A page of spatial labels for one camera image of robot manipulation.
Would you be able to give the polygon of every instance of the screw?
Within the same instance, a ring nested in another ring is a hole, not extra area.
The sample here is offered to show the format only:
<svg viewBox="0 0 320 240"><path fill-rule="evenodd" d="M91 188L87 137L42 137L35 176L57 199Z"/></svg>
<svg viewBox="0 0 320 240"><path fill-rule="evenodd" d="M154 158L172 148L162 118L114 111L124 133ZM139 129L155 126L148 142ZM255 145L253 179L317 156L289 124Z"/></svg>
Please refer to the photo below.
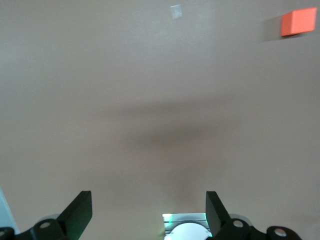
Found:
<svg viewBox="0 0 320 240"><path fill-rule="evenodd" d="M235 220L233 222L233 225L237 228L243 228L244 227L244 224L242 223L242 221L239 221L239 220Z"/></svg>
<svg viewBox="0 0 320 240"><path fill-rule="evenodd" d="M42 223L41 225L40 225L40 228L41 229L45 229L45 228L47 228L47 227L49 227L50 226L50 222L44 222L44 223Z"/></svg>
<svg viewBox="0 0 320 240"><path fill-rule="evenodd" d="M285 230L281 229L281 228L276 228L274 230L274 233L277 234L280 237L286 237L287 233L285 232Z"/></svg>

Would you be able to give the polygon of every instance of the orange cube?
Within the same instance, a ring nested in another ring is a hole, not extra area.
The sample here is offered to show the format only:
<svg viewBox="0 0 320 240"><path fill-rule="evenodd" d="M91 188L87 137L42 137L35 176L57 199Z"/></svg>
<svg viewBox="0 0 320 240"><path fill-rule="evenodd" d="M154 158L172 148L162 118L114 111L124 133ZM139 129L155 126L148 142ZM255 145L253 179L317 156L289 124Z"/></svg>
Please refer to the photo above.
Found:
<svg viewBox="0 0 320 240"><path fill-rule="evenodd" d="M311 32L316 28L317 8L309 7L288 12L281 19L281 36Z"/></svg>

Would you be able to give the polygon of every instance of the white circular part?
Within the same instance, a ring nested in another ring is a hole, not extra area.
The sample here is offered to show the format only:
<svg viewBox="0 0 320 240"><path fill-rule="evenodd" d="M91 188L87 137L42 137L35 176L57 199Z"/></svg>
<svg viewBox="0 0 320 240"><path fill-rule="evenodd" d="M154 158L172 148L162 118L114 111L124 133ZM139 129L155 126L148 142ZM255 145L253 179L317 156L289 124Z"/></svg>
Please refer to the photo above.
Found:
<svg viewBox="0 0 320 240"><path fill-rule="evenodd" d="M188 222L176 226L164 240L206 240L210 235L204 226Z"/></svg>
<svg viewBox="0 0 320 240"><path fill-rule="evenodd" d="M274 233L277 234L279 237L286 237L287 233L285 232L285 230L281 229L281 228L276 228L274 230Z"/></svg>
<svg viewBox="0 0 320 240"><path fill-rule="evenodd" d="M50 226L50 222L44 222L44 223L42 223L41 225L40 225L40 228L41 229L45 229L45 228L47 228L47 227L49 227Z"/></svg>
<svg viewBox="0 0 320 240"><path fill-rule="evenodd" d="M240 220L246 222L249 226L253 226L253 223L246 216L234 214L234 213L231 213L229 215L230 215L230 218L232 218L232 219L240 219Z"/></svg>
<svg viewBox="0 0 320 240"><path fill-rule="evenodd" d="M237 228L243 228L243 227L244 227L244 224L243 224L242 221L240 221L240 220L235 220L235 221L233 222L233 225L234 225L235 227L237 227Z"/></svg>

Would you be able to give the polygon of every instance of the beige surface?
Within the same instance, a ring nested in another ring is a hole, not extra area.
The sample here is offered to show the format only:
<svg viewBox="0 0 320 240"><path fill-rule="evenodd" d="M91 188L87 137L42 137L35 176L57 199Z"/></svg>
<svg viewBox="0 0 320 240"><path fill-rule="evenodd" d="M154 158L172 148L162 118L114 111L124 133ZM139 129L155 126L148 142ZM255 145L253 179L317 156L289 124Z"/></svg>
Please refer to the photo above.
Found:
<svg viewBox="0 0 320 240"><path fill-rule="evenodd" d="M83 240L158 240L163 213L217 191L261 231L317 239L319 28L278 37L313 6L1 1L0 185L20 229L91 190Z"/></svg>

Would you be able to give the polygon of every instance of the small white paper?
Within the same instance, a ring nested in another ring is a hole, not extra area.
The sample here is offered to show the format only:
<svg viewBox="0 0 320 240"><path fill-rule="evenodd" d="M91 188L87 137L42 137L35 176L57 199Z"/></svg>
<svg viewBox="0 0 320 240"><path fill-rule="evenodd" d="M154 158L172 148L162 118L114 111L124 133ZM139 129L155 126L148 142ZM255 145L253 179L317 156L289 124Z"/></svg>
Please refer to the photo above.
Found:
<svg viewBox="0 0 320 240"><path fill-rule="evenodd" d="M182 17L182 9L180 4L171 6L170 8L173 19L179 19Z"/></svg>

